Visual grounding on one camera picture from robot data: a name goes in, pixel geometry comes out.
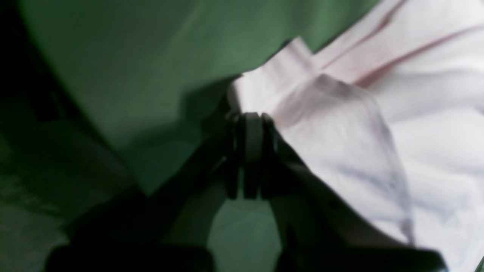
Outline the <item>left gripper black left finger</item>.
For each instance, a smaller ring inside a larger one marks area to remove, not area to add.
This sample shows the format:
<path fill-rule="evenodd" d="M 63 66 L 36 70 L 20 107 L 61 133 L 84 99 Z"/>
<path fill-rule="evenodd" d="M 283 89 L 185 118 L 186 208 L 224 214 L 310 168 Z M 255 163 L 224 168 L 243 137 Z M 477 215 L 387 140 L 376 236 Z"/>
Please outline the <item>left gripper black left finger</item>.
<path fill-rule="evenodd" d="M 47 272 L 214 272 L 206 244 L 212 222 L 237 196 L 250 115 L 231 116 L 155 193 L 131 190 L 68 227 Z"/>

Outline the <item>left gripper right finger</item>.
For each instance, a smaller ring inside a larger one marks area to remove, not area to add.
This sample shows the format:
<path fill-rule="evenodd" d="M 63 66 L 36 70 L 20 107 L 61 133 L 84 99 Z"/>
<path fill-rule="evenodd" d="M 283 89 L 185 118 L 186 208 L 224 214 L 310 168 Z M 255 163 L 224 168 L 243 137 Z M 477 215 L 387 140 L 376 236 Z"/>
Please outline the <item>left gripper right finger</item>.
<path fill-rule="evenodd" d="M 283 252 L 277 272 L 446 272 L 441 255 L 372 227 L 315 176 L 268 114 L 250 113 L 250 198 L 269 201 Z"/>

